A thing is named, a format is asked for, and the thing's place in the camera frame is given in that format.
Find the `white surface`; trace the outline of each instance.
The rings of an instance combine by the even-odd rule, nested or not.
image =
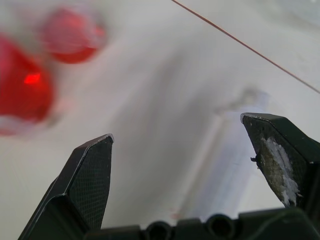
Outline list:
[[[310,0],[177,1],[320,90],[320,26],[290,11],[301,14],[304,9],[297,3],[307,6]],[[314,2],[313,10],[319,12],[319,3]]]
[[[0,139],[0,239],[17,239],[71,151],[106,133],[115,143],[103,227],[175,222],[214,111],[248,87],[320,139],[320,95],[172,1],[95,4],[109,43],[91,62],[58,66],[68,111],[47,130]],[[241,210],[281,206],[258,170],[251,179]]]
[[[319,0],[279,0],[282,6],[300,18],[320,27]]]

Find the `white table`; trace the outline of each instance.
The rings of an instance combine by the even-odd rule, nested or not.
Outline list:
[[[281,0],[177,2],[320,90],[320,27],[291,13]]]

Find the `blurry red object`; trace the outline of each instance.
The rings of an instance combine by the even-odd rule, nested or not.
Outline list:
[[[53,101],[49,72],[0,35],[0,134],[18,134],[41,122]]]
[[[47,52],[68,64],[89,59],[105,39],[105,30],[95,17],[87,5],[58,8],[40,28]]]

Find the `textured surface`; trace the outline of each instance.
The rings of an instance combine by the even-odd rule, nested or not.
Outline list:
[[[110,188],[112,140],[90,147],[69,190],[69,196],[91,229],[100,229]]]
[[[311,179],[313,179],[313,173],[315,169],[314,163],[308,163],[305,155],[301,155],[296,147],[293,145],[296,139],[308,138],[305,135],[295,134],[294,138],[288,138],[287,132],[279,132],[278,128],[273,126],[273,123],[267,119],[268,115],[265,115],[266,119],[259,119],[250,117],[251,115],[245,115],[243,117],[243,124],[248,132],[252,145],[254,147],[256,157],[255,161],[265,179],[270,185],[271,189],[277,195],[277,197],[288,207],[289,206],[300,206],[304,205],[304,200],[308,197]],[[272,121],[278,121],[283,126],[291,126],[289,120],[283,117],[273,116]],[[290,132],[295,132],[294,129],[288,129]],[[272,140],[281,149],[271,149],[270,145],[266,143],[265,139]],[[281,150],[285,151],[287,157],[287,163],[284,156],[278,156],[280,159],[275,159],[273,151],[278,153]],[[298,191],[296,196],[286,200],[286,194],[290,190],[295,189],[292,184],[286,184],[286,181],[294,181]]]

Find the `red line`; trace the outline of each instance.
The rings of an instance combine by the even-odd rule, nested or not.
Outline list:
[[[304,84],[305,86],[307,86],[308,88],[312,89],[313,91],[315,91],[316,93],[320,94],[320,90],[316,89],[315,87],[311,86],[309,83],[303,81],[301,78],[297,77],[296,75],[294,75],[293,73],[289,72],[288,70],[284,69],[282,66],[276,64],[274,61],[270,60],[269,58],[267,58],[266,56],[263,56],[261,53],[259,53],[258,51],[254,50],[253,48],[251,48],[250,46],[248,46],[247,44],[245,44],[244,42],[240,41],[239,39],[237,39],[236,37],[232,36],[230,33],[228,33],[227,31],[223,30],[221,27],[215,25],[213,22],[209,21],[208,19],[204,18],[203,16],[200,16],[198,13],[192,11],[191,9],[187,8],[186,6],[182,5],[181,3],[177,2],[176,0],[172,0],[174,3],[178,4],[180,7],[184,8],[185,10],[187,10],[188,12],[192,13],[193,15],[197,16],[198,18],[200,18],[201,20],[205,21],[206,23],[210,24],[211,26],[215,27],[216,29],[218,29],[220,32],[224,33],[225,35],[227,35],[228,37],[232,38],[233,40],[237,41],[238,43],[240,43],[241,45],[243,45],[244,47],[246,47],[247,49],[251,50],[252,52],[254,52],[255,54],[259,55],[260,57],[262,57],[263,59],[267,60],[269,63],[273,64],[274,66],[276,66],[278,69],[284,71],[286,74],[289,74],[291,77],[293,77],[294,79],[298,80],[299,82],[301,82],[302,84]]]

